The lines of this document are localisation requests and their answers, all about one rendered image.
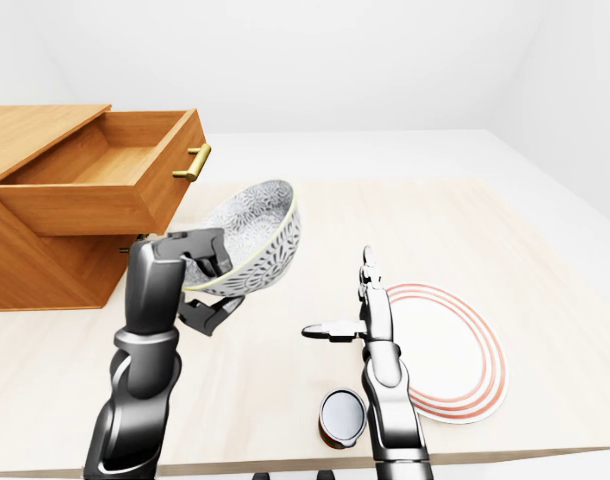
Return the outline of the grey patterned bowl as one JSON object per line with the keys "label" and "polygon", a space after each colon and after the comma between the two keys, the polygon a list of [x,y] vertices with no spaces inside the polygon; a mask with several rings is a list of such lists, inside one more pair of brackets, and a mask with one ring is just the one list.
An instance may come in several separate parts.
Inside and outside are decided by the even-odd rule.
{"label": "grey patterned bowl", "polygon": [[247,295],[277,282],[289,268],[301,237],[294,190],[278,179],[240,191],[196,227],[224,230],[232,270],[210,278],[189,262],[183,288],[223,297]]}

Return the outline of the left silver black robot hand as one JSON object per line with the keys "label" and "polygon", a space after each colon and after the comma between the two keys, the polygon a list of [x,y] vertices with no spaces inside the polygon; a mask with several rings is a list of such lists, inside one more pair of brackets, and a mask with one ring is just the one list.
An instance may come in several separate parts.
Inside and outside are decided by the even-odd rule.
{"label": "left silver black robot hand", "polygon": [[224,298],[208,306],[184,301],[186,263],[208,264],[220,276],[232,270],[221,228],[173,232],[158,240],[143,240],[130,248],[126,283],[126,330],[152,335],[170,330],[177,318],[210,336],[244,301]]}

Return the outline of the closed wooden drawer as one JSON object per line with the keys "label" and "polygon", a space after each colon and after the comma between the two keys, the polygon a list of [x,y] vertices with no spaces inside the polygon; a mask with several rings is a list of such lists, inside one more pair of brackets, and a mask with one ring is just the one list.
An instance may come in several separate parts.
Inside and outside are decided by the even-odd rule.
{"label": "closed wooden drawer", "polygon": [[136,239],[135,234],[41,237],[90,295],[90,308],[105,306],[127,268],[128,251]]}

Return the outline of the tin with silver lid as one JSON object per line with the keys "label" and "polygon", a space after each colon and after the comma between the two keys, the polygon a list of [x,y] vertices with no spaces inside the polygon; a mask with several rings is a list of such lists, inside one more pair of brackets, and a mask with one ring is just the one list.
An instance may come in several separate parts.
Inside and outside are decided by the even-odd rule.
{"label": "tin with silver lid", "polygon": [[322,440],[329,447],[338,450],[354,447],[366,424],[365,405],[353,390],[335,389],[322,400],[318,429]]}

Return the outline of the white plate with red rings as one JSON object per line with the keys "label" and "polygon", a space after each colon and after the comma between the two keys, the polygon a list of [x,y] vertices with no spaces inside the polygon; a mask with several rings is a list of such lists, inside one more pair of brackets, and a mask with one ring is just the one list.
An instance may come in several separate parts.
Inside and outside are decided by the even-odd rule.
{"label": "white plate with red rings", "polygon": [[457,296],[427,284],[398,284],[388,296],[394,341],[419,414],[469,424],[495,413],[509,389],[509,366],[484,318]]}

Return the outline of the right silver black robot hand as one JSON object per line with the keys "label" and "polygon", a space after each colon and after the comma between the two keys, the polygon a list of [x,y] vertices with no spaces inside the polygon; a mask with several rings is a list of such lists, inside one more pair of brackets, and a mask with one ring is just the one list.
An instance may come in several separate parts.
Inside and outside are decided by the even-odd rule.
{"label": "right silver black robot hand", "polygon": [[359,269],[358,298],[361,303],[358,320],[343,320],[309,325],[301,334],[306,338],[330,342],[393,341],[393,320],[387,291],[381,285],[381,271],[369,245],[363,249]]}

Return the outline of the open wooden drawer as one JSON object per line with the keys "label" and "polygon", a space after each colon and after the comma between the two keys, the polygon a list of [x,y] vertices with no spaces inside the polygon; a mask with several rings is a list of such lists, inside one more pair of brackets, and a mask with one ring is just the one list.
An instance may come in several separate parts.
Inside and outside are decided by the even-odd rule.
{"label": "open wooden drawer", "polygon": [[194,110],[108,111],[0,179],[0,202],[41,236],[162,233],[204,141]]}

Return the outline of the wooden cabinet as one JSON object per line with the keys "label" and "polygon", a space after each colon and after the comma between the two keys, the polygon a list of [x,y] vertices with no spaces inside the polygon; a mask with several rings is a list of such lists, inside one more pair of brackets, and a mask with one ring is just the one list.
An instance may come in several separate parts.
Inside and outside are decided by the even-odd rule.
{"label": "wooden cabinet", "polygon": [[[0,106],[0,179],[87,125],[107,104]],[[0,202],[0,311],[90,308],[90,295]]]}

